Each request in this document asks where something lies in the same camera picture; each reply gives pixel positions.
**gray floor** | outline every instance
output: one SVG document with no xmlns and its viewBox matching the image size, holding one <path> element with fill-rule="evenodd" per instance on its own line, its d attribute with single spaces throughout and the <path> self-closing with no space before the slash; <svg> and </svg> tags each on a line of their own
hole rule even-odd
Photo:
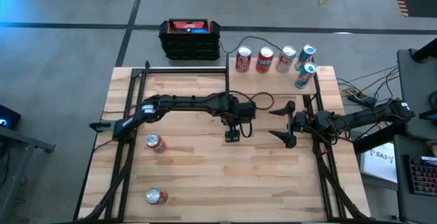
<svg viewBox="0 0 437 224">
<path fill-rule="evenodd" d="M 0 0 L 0 22 L 127 24 L 134 0 Z M 226 26 L 437 29 L 435 18 L 405 18 L 395 0 L 142 0 L 136 24 L 157 25 L 168 18 L 202 18 Z M 29 183 L 19 195 L 26 202 L 14 208 L 13 221 L 69 221 L 85 176 L 96 121 L 105 102 L 111 71 L 124 30 L 0 28 L 0 103 L 23 115 L 20 131 L 57 144 L 54 154 L 37 152 L 27 170 Z M 339 35 L 326 33 L 222 32 L 226 50 L 246 35 L 279 46 L 317 46 L 316 62 L 332 65 L 338 77 L 353 79 L 396 64 L 396 50 L 419 48 L 435 38 L 422 35 Z M 264 43 L 247 40 L 258 49 Z M 157 31 L 133 31 L 123 66 L 221 65 L 165 58 Z M 356 82 L 364 87 L 375 79 Z M 399 82 L 392 81 L 394 97 Z M 381 91 L 381 98 L 389 93 Z M 345 106 L 347 112 L 359 107 Z M 377 219 L 397 214 L 394 191 L 365 186 L 371 213 Z"/>
</svg>

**red soda can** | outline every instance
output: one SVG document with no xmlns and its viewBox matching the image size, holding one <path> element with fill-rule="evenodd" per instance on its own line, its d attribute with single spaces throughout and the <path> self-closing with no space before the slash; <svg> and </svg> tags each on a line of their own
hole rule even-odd
<svg viewBox="0 0 437 224">
<path fill-rule="evenodd" d="M 274 51 L 268 46 L 259 50 L 256 70 L 259 73 L 267 73 L 270 69 L 274 56 Z"/>
<path fill-rule="evenodd" d="M 248 46 L 240 46 L 237 51 L 237 60 L 235 62 L 235 69 L 238 72 L 247 72 L 251 65 L 252 50 Z"/>
<path fill-rule="evenodd" d="M 165 204 L 168 198 L 169 194 L 158 187 L 150 188 L 145 194 L 145 200 L 149 204 Z"/>
<path fill-rule="evenodd" d="M 148 135 L 145 138 L 145 144 L 158 153 L 163 152 L 166 148 L 163 138 L 157 134 Z"/>
</svg>

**red and black toolbox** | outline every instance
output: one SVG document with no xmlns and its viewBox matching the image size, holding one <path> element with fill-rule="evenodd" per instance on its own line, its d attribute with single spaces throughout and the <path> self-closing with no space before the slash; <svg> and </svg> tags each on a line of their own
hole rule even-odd
<svg viewBox="0 0 437 224">
<path fill-rule="evenodd" d="M 220 25 L 207 19 L 169 19 L 160 25 L 165 56 L 172 60 L 215 60 L 220 57 Z"/>
</svg>

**upright can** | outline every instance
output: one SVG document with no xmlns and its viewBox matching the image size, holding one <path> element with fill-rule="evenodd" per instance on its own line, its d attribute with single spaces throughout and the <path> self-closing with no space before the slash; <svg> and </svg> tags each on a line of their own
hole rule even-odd
<svg viewBox="0 0 437 224">
<path fill-rule="evenodd" d="M 314 74 L 317 72 L 317 66 L 314 63 L 306 63 L 302 70 L 299 73 L 299 77 L 296 79 L 296 82 L 294 83 L 297 88 L 304 88 L 309 80 L 314 76 Z"/>
<path fill-rule="evenodd" d="M 311 58 L 313 57 L 315 53 L 315 47 L 310 44 L 306 44 L 303 46 L 302 51 L 299 54 L 298 61 L 296 61 L 296 64 L 294 64 L 294 68 L 296 70 L 301 71 L 303 69 L 303 66 L 311 61 Z"/>
<path fill-rule="evenodd" d="M 149 204 L 165 204 L 168 198 L 169 194 L 158 187 L 150 188 L 145 194 L 145 200 Z"/>
<path fill-rule="evenodd" d="M 163 152 L 166 148 L 163 138 L 157 134 L 148 135 L 145 138 L 145 144 L 158 153 Z"/>
<path fill-rule="evenodd" d="M 237 51 L 237 60 L 235 62 L 235 69 L 238 72 L 247 72 L 251 65 L 252 50 L 248 46 L 240 46 Z"/>
<path fill-rule="evenodd" d="M 284 48 L 282 48 L 281 54 L 278 57 L 276 70 L 282 73 L 288 72 L 295 56 L 296 49 L 293 46 L 284 46 Z"/>
<path fill-rule="evenodd" d="M 274 51 L 268 46 L 259 50 L 256 70 L 259 73 L 267 73 L 270 69 L 274 56 Z"/>
</svg>

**blue soda can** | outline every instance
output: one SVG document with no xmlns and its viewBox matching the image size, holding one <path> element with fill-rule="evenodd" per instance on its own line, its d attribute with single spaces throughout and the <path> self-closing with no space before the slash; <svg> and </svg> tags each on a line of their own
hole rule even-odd
<svg viewBox="0 0 437 224">
<path fill-rule="evenodd" d="M 317 72 L 317 66 L 314 63 L 306 63 L 299 73 L 299 77 L 294 83 L 297 88 L 305 88 L 311 77 Z"/>
<path fill-rule="evenodd" d="M 311 58 L 313 57 L 313 54 L 315 53 L 315 47 L 310 44 L 306 44 L 303 46 L 298 61 L 294 64 L 294 68 L 296 70 L 301 71 L 303 69 L 303 66 L 311 61 Z"/>
</svg>

